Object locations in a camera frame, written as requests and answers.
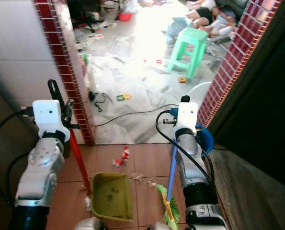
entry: floor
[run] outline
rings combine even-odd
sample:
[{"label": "floor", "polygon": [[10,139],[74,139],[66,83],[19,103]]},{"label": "floor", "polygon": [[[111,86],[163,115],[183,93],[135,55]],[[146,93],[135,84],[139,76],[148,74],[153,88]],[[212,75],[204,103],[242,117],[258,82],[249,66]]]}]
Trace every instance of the floor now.
[{"label": "floor", "polygon": [[[91,54],[96,92],[104,92],[110,98],[93,106],[95,124],[102,124],[108,120],[130,112],[149,111],[165,104],[178,104],[181,96],[197,84],[211,82],[215,72],[224,57],[226,50],[219,45],[210,45],[215,57],[204,54],[200,67],[192,79],[186,83],[178,83],[179,77],[186,77],[187,71],[174,68],[168,72],[173,45],[166,44],[165,34],[162,32],[171,17],[183,15],[186,11],[183,4],[174,0],[172,3],[161,6],[140,8],[128,22],[114,21],[116,12],[103,11],[103,18],[108,22],[116,22],[116,27],[103,28],[97,34],[104,38],[93,40],[81,53]],[[91,32],[80,29],[76,32],[77,40],[90,39]],[[209,85],[190,94],[193,101],[200,104]],[[131,98],[117,101],[116,96],[129,93]],[[102,101],[98,95],[95,101]],[[160,112],[140,115],[127,115],[114,120],[97,129],[96,144],[140,144],[165,143],[155,130],[155,118]],[[171,133],[172,126],[163,127],[167,134]]]},{"label": "floor", "polygon": [[[112,160],[120,157],[124,145],[81,146],[81,152],[91,177],[96,172],[121,172],[129,177],[134,172],[143,174],[141,183],[130,179],[134,221],[103,221],[109,229],[146,230],[162,220],[161,197],[157,189],[148,187],[147,181],[167,186],[170,145],[129,146],[128,163],[120,168],[114,168]],[[230,151],[213,150],[211,158],[231,229],[285,230],[285,186]],[[86,211],[86,193],[73,154],[66,160],[58,181],[46,230],[72,230],[82,219],[92,216]],[[185,205],[178,175],[174,182],[172,193],[181,214],[179,229],[183,230]]]}]

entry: blue broom handle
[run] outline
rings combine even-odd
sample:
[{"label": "blue broom handle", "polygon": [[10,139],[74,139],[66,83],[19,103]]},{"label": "blue broom handle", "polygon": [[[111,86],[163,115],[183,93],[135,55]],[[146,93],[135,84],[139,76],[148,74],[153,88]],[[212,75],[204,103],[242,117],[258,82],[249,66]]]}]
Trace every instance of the blue broom handle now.
[{"label": "blue broom handle", "polygon": [[177,148],[173,145],[171,163],[170,163],[169,183],[168,183],[168,189],[167,189],[167,201],[170,201],[171,199],[173,179],[174,179],[174,173],[175,173],[175,167],[176,167],[176,158],[175,158],[176,150]]}]

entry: green broom bristles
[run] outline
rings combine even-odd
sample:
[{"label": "green broom bristles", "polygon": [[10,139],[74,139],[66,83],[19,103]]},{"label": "green broom bristles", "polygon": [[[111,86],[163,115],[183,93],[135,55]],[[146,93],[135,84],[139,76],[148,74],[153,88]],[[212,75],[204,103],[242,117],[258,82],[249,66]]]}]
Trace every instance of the green broom bristles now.
[{"label": "green broom bristles", "polygon": [[[160,193],[167,194],[167,189],[164,186],[158,184],[158,185],[156,185],[156,187],[160,191]],[[176,202],[175,202],[174,196],[172,196],[172,195],[171,195],[171,200],[170,200],[170,208],[172,211],[172,215],[174,217],[174,221],[172,221],[170,219],[170,216],[169,216],[167,209],[166,209],[165,215],[163,216],[163,223],[167,224],[172,230],[177,230],[178,229],[177,224],[178,224],[179,219],[180,219],[180,213],[176,207]]]}]

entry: dustpan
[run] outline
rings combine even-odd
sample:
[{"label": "dustpan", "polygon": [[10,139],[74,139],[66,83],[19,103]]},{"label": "dustpan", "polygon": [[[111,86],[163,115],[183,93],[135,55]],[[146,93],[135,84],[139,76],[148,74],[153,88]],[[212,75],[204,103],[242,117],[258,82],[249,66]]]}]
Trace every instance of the dustpan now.
[{"label": "dustpan", "polygon": [[133,221],[131,189],[125,173],[97,173],[92,181],[92,190],[92,209],[97,217]]}]

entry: broom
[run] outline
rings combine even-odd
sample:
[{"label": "broom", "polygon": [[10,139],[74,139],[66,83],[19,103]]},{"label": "broom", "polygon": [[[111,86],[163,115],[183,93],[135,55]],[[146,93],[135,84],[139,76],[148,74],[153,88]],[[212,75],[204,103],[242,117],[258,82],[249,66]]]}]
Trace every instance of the broom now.
[{"label": "broom", "polygon": [[163,223],[167,224],[172,230],[177,230],[177,223],[179,222],[179,218],[180,218],[180,213],[176,207],[175,199],[173,195],[171,194],[175,166],[176,166],[176,159],[175,159],[176,150],[177,148],[173,146],[172,155],[171,155],[171,163],[170,163],[168,189],[166,189],[164,186],[160,184],[156,186],[159,192],[161,193],[163,203],[166,207],[165,215],[163,217]]}]

